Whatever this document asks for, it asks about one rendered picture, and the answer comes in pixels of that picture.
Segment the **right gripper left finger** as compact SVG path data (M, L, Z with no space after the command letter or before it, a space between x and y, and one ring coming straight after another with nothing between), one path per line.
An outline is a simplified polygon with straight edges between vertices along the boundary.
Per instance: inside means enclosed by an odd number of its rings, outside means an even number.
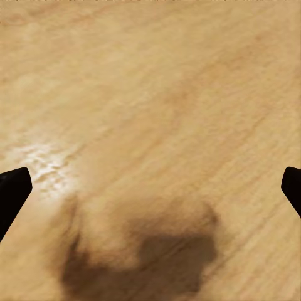
M0 174L0 242L32 190L27 167Z

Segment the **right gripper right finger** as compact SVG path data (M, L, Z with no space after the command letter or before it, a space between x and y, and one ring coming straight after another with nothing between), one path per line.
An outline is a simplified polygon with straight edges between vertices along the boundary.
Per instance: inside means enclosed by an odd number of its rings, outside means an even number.
M287 167L282 178L281 188L301 217L301 169Z

